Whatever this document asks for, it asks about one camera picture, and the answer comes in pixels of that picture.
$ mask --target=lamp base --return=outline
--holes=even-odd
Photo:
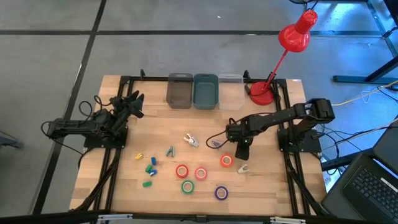
[[[272,90],[265,90],[265,85],[265,82],[256,82],[250,87],[250,99],[257,105],[265,106],[274,101]]]

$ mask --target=tape roll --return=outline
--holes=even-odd
[[[226,187],[219,186],[214,191],[214,196],[218,200],[225,200],[226,198],[228,198],[228,190],[226,189]]]
[[[195,189],[195,185],[191,180],[185,180],[182,182],[181,190],[185,194],[192,194],[193,189]]]
[[[188,167],[186,165],[178,165],[177,168],[175,169],[175,174],[179,178],[186,178],[188,175]]]
[[[220,163],[223,167],[230,167],[233,163],[232,157],[228,154],[224,154],[221,156]]]
[[[199,167],[195,170],[195,177],[197,180],[205,180],[207,178],[207,170],[204,167]]]

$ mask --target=red tape roll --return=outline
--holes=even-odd
[[[186,165],[178,165],[175,169],[175,174],[179,178],[186,178],[188,175],[188,167]]]
[[[224,154],[221,156],[220,163],[223,167],[230,167],[233,163],[232,157],[228,154]]]
[[[199,171],[202,171],[204,174],[199,176]],[[195,177],[197,180],[205,180],[207,178],[207,170],[204,167],[199,167],[195,170]]]

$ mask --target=laptop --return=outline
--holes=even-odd
[[[356,157],[322,205],[339,218],[398,224],[398,128],[384,132],[373,154]]]

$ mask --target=laptop keyboard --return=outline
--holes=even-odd
[[[377,178],[365,168],[361,168],[349,184],[395,223],[398,223],[398,193],[380,178]]]

